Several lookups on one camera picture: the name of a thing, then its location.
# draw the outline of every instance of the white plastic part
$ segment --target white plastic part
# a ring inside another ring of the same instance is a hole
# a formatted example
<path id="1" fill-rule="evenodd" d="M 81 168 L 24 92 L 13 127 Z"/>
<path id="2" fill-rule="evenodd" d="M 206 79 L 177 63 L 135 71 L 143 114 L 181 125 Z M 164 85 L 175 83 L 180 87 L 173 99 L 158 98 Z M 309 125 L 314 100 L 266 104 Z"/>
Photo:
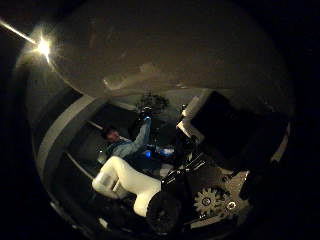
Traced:
<path id="1" fill-rule="evenodd" d="M 196 136 L 199 143 L 204 140 L 204 135 L 199 132 L 194 126 L 192 126 L 191 120 L 196 116 L 201 107 L 205 104 L 211 92 L 212 90 L 204 89 L 200 96 L 192 98 L 188 103 L 188 106 L 182 111 L 182 115 L 184 116 L 184 118 L 177 125 L 177 127 L 180 128 L 189 138 L 191 138 L 192 136 Z"/>
<path id="2" fill-rule="evenodd" d="M 103 218 L 99 218 L 98 220 L 102 227 L 104 227 L 105 229 L 108 229 L 108 222 L 106 220 L 104 220 Z"/>
<path id="3" fill-rule="evenodd" d="M 92 187 L 97 192 L 116 199 L 119 196 L 114 188 L 118 181 L 125 190 L 137 195 L 133 210 L 146 217 L 149 202 L 161 190 L 161 182 L 136 171 L 123 159 L 112 156 L 92 181 Z"/>
<path id="4" fill-rule="evenodd" d="M 290 129 L 291 129 L 291 125 L 290 122 L 287 125 L 286 128 L 286 132 L 282 138 L 282 141 L 277 149 L 277 151 L 273 154 L 273 156 L 271 157 L 271 161 L 277 161 L 280 162 L 280 160 L 282 159 L 282 156 L 285 152 L 285 150 L 287 149 L 288 146 L 288 142 L 289 142 L 289 137 L 290 137 Z"/>

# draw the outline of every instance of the bright light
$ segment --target bright light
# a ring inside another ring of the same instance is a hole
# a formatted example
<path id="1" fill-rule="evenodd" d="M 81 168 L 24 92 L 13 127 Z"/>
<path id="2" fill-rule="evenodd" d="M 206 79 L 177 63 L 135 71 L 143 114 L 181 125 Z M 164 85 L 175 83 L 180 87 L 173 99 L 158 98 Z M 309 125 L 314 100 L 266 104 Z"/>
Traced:
<path id="1" fill-rule="evenodd" d="M 50 54 L 50 42 L 48 40 L 45 40 L 44 38 L 40 38 L 40 42 L 37 46 L 37 51 L 41 54 L 43 54 L 47 61 L 49 62 L 49 54 Z"/>
<path id="2" fill-rule="evenodd" d="M 2 19 L 0 19 L 0 26 L 10 30 L 11 32 L 17 34 L 18 36 L 20 37 L 23 37 L 25 40 L 33 43 L 33 44 L 36 44 L 36 41 L 33 40 L 32 38 L 29 38 L 27 35 L 25 35 L 24 33 L 18 31 L 17 29 L 15 29 L 14 27 L 12 27 L 11 25 L 9 25 L 8 23 L 6 23 L 5 21 L 3 21 Z"/>

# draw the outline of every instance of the man's hand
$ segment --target man's hand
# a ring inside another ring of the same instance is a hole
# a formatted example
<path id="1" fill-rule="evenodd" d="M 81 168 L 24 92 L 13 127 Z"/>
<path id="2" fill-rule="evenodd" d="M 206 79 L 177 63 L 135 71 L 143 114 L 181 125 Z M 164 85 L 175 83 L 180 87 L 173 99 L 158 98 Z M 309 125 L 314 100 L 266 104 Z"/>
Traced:
<path id="1" fill-rule="evenodd" d="M 150 107 L 144 107 L 142 111 L 139 113 L 139 120 L 146 120 L 151 118 L 152 116 L 152 109 Z"/>

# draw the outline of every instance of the person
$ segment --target person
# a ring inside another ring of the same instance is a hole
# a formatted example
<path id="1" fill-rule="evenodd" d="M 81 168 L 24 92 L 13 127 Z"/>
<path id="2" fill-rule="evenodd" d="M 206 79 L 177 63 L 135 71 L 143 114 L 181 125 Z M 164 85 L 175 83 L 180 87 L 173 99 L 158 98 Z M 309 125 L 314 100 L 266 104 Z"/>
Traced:
<path id="1" fill-rule="evenodd" d="M 151 114 L 143 111 L 140 114 L 142 125 L 134 141 L 120 137 L 118 130 L 113 126 L 108 126 L 102 130 L 102 137 L 109 143 L 106 155 L 118 156 L 129 163 L 130 166 L 146 174 L 154 175 L 161 168 L 161 163 L 155 159 L 147 158 L 143 153 L 147 150 L 149 142 Z"/>

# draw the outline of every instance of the blue shirt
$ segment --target blue shirt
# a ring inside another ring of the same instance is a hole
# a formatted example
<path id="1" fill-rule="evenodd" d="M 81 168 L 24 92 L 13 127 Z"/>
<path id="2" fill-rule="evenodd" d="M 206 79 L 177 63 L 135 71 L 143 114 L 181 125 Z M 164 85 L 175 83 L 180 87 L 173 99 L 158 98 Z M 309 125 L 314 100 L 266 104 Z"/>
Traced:
<path id="1" fill-rule="evenodd" d="M 151 118 L 144 119 L 139 134 L 134 141 L 119 140 L 107 148 L 111 156 L 118 156 L 126 160 L 138 171 L 152 172 L 161 167 L 161 163 L 146 158 L 142 153 L 147 149 L 151 127 Z"/>

